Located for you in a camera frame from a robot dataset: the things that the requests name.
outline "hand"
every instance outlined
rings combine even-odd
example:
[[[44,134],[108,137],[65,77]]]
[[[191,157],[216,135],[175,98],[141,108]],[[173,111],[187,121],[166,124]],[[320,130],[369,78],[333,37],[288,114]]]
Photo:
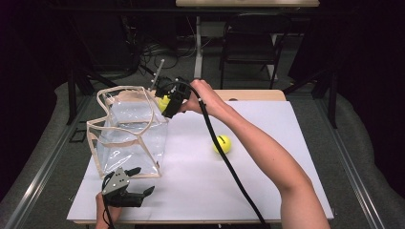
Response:
[[[96,229],[108,229],[108,224],[104,221],[104,209],[102,194],[98,193],[96,195]],[[110,211],[111,220],[115,223],[121,215],[122,208],[108,207],[108,210]]]
[[[199,79],[195,79],[190,85],[202,98],[208,113],[222,119],[224,114],[226,114],[225,110],[229,108],[229,106],[214,92],[211,86],[206,83],[205,80]],[[181,105],[179,112],[185,111],[193,111],[199,114],[202,113],[198,98],[194,93],[192,93],[190,98]]]

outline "human arm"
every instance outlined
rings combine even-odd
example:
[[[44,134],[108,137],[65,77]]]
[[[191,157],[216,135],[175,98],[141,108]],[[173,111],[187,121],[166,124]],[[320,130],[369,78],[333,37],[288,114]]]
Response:
[[[330,228],[312,183],[295,159],[270,135],[248,122],[215,94],[203,80],[191,86],[198,92],[208,113],[223,122],[244,145],[259,168],[274,182],[281,198],[284,228]],[[192,94],[180,112],[201,112]]]
[[[98,193],[96,195],[96,229],[108,229],[108,224],[104,220],[104,201],[102,199],[102,194]],[[115,223],[119,216],[121,215],[122,208],[109,207],[111,220]]]

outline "black cord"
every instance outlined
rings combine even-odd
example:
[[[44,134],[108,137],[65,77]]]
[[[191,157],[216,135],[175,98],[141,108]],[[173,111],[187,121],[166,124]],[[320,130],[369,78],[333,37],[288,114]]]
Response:
[[[235,179],[236,183],[238,184],[239,189],[241,190],[242,194],[244,195],[244,197],[246,198],[247,202],[250,204],[250,206],[253,208],[254,212],[256,213],[257,217],[259,218],[260,222],[267,228],[271,228],[271,226],[269,224],[266,223],[265,219],[262,217],[262,214],[260,213],[259,209],[256,207],[255,203],[253,202],[253,200],[250,198],[249,194],[247,193],[247,191],[245,190],[244,185],[241,183],[241,181],[238,178],[238,175],[236,174],[235,170],[233,169],[232,164],[230,163],[230,161],[228,160],[228,158],[226,157],[223,148],[221,147],[220,143],[218,142],[217,136],[215,135],[214,132],[214,128],[212,127],[211,121],[209,119],[209,114],[208,111],[205,108],[205,104],[203,103],[203,100],[201,99],[200,95],[197,93],[197,91],[191,87],[191,85],[184,83],[184,82],[173,82],[172,84],[176,84],[176,83],[180,83],[183,85],[186,85],[187,87],[190,88],[191,91],[193,91],[193,93],[196,95],[196,97],[199,100],[199,104],[200,104],[200,108],[202,110],[202,116],[204,117],[205,120],[205,124],[206,127],[208,128],[208,131],[211,135],[211,138],[215,144],[215,147],[217,147],[218,152],[220,153],[221,157],[223,158],[226,166],[228,167],[231,175],[233,176],[233,178]]]
[[[102,183],[102,185],[101,185],[101,190],[104,190],[105,186],[107,185],[108,180],[111,179],[111,177],[113,176],[113,174],[114,174],[114,172],[110,173],[109,175],[107,175],[107,176],[104,178],[104,181],[103,181],[103,183]],[[116,229],[116,227],[115,227],[114,224],[113,224],[113,220],[112,220],[112,218],[111,218],[110,211],[108,210],[107,201],[106,201],[104,195],[102,195],[102,201],[103,201],[103,203],[104,203],[104,213],[107,213],[107,218],[108,218],[109,222],[105,219],[104,213],[103,213],[102,217],[103,217],[105,223],[107,223],[108,228]]]

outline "yellow ball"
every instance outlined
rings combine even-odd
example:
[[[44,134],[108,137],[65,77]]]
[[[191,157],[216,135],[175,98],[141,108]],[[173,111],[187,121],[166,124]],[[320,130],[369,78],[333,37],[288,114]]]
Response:
[[[217,140],[220,143],[221,148],[223,149],[224,153],[228,153],[230,151],[231,147],[231,141],[230,138],[227,135],[218,135]],[[218,153],[218,149],[214,146],[214,151]]]
[[[165,95],[163,98],[159,98],[158,107],[161,113],[166,110],[167,104],[169,104],[169,102],[170,98],[167,95]]]

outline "transparent box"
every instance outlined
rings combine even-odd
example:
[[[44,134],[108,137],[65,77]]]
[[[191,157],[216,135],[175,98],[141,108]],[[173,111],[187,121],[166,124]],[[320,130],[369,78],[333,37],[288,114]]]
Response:
[[[101,178],[118,167],[140,167],[137,177],[160,177],[168,119],[143,87],[118,86],[97,93],[106,115],[87,122],[87,139]]]

